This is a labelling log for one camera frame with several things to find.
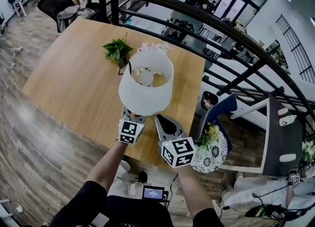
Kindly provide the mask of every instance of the black shirt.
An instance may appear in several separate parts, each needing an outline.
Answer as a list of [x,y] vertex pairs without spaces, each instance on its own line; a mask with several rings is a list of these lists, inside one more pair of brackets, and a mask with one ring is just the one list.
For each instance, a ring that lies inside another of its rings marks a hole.
[[[173,227],[170,214],[160,203],[111,195],[98,183],[88,181],[51,221],[49,227],[88,226],[102,213],[106,227]],[[224,227],[214,209],[205,209],[193,219],[193,227]]]

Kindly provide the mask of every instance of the small screen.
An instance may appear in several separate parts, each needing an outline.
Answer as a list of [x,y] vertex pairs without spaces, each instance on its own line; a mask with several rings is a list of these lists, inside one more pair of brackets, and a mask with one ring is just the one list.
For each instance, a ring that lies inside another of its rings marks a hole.
[[150,198],[150,199],[163,199],[163,190],[157,190],[157,189],[144,189],[144,198]]

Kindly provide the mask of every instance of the metal handrail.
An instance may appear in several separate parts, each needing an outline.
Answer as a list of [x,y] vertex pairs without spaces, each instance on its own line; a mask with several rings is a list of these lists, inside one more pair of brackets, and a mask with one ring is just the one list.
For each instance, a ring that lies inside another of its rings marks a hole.
[[164,6],[166,8],[170,8],[174,11],[180,12],[187,16],[190,16],[202,23],[208,24],[209,26],[215,28],[216,30],[224,33],[229,36],[233,40],[236,40],[242,43],[249,51],[258,56],[261,60],[263,60],[297,95],[297,97],[301,100],[308,113],[315,121],[315,114],[305,98],[304,94],[295,84],[295,82],[290,78],[290,76],[255,42],[253,42],[250,38],[246,37],[239,31],[232,28],[230,25],[222,22],[220,19],[210,15],[202,10],[199,10],[189,4],[181,2],[179,0],[143,0],[150,3],[158,4]]

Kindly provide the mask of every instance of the chair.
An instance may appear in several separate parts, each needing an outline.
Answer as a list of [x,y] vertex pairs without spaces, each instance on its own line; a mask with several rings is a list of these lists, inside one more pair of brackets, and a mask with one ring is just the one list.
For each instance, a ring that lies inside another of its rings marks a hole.
[[57,30],[61,32],[58,27],[57,15],[67,7],[74,5],[72,0],[40,0],[37,7],[56,22]]
[[219,119],[219,115],[226,112],[232,112],[237,110],[237,102],[236,102],[236,96],[235,94],[231,94],[228,98],[222,100],[221,102],[215,104],[212,108],[210,108],[205,115],[203,115],[199,120],[199,126],[197,134],[194,138],[194,140],[198,140],[203,132],[205,125],[210,122],[215,125],[217,125],[220,129],[220,131],[223,133],[224,137],[227,141],[227,152],[229,153],[232,150],[232,143],[229,140],[226,131],[224,130],[224,127]]

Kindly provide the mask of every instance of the black office chair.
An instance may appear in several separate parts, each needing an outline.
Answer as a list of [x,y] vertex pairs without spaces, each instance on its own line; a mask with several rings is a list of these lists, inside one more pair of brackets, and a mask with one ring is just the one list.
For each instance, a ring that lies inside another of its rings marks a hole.
[[75,6],[72,0],[40,0],[37,7],[43,13],[46,13],[57,24],[58,32],[61,32],[58,27],[57,15],[64,11],[69,6]]

